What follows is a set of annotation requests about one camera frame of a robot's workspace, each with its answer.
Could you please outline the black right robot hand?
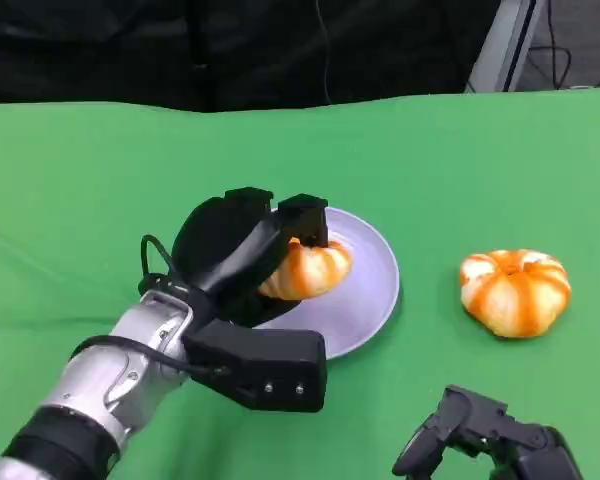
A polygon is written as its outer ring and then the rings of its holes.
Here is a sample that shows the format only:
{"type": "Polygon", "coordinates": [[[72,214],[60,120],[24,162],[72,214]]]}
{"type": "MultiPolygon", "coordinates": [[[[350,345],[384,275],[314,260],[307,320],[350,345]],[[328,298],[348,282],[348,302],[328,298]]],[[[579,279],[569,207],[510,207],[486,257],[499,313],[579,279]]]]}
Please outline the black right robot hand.
{"type": "Polygon", "coordinates": [[[520,422],[507,414],[505,403],[456,385],[445,388],[436,410],[415,431],[392,473],[431,479],[446,449],[471,458],[489,456],[491,479],[583,479],[556,428],[520,422]]]}

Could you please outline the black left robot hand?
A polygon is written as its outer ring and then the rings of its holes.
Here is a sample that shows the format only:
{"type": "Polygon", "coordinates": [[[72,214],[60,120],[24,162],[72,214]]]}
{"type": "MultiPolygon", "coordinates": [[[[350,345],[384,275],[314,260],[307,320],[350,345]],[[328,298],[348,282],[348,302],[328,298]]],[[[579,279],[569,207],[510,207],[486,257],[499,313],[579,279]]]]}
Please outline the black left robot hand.
{"type": "Polygon", "coordinates": [[[259,288],[281,270],[293,237],[327,245],[325,199],[297,194],[273,209],[273,197],[255,187],[228,190],[197,206],[176,236],[175,273],[210,297],[221,320],[251,328],[297,307],[298,300],[259,288]]]}

